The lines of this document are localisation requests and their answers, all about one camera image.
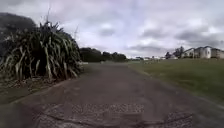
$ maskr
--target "cloudy sky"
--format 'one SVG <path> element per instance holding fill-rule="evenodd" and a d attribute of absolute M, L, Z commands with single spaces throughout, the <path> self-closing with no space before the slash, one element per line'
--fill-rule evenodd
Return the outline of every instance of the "cloudy sky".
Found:
<path fill-rule="evenodd" d="M 224 49 L 223 0 L 0 0 L 0 11 L 59 22 L 80 46 L 129 57 L 184 46 Z"/>

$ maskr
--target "road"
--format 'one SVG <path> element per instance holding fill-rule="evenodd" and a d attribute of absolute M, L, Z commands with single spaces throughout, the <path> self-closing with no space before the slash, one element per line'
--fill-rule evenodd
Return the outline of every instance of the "road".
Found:
<path fill-rule="evenodd" d="M 217 105 L 122 64 L 92 64 L 80 78 L 2 106 L 0 113 L 1 128 L 224 127 Z"/>

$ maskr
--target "white house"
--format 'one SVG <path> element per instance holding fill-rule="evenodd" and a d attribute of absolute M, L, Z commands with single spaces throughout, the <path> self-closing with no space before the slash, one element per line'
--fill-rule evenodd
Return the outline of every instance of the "white house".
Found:
<path fill-rule="evenodd" d="M 143 60 L 145 60 L 145 61 L 150 60 L 150 58 L 149 57 L 144 57 Z"/>
<path fill-rule="evenodd" d="M 174 60 L 176 60 L 176 59 L 178 59 L 175 55 L 171 55 L 171 57 L 170 57 L 170 59 L 174 59 Z"/>
<path fill-rule="evenodd" d="M 210 46 L 191 48 L 181 55 L 182 58 L 221 58 L 224 59 L 224 51 Z"/>

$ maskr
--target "spiky plant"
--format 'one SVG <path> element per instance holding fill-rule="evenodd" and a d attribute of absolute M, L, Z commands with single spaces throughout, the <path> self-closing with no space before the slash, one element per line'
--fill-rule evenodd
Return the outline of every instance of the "spiky plant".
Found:
<path fill-rule="evenodd" d="M 79 47 L 58 24 L 40 24 L 32 31 L 19 32 L 9 41 L 16 46 L 2 61 L 7 76 L 22 80 L 48 75 L 52 80 L 76 77 L 81 71 Z"/>

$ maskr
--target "grass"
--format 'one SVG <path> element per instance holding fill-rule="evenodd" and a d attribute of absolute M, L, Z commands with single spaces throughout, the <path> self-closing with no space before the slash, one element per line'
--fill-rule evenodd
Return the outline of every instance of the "grass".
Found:
<path fill-rule="evenodd" d="M 224 101 L 224 60 L 182 59 L 130 65 L 196 94 Z"/>
<path fill-rule="evenodd" d="M 88 65 L 83 65 L 83 69 L 82 75 L 92 71 Z M 4 78 L 0 74 L 0 105 L 11 103 L 32 93 L 49 88 L 61 81 L 63 81 L 63 79 L 49 81 L 48 77 L 45 76 L 32 79 L 29 78 L 22 82 L 16 82 L 13 80 L 5 82 Z"/>

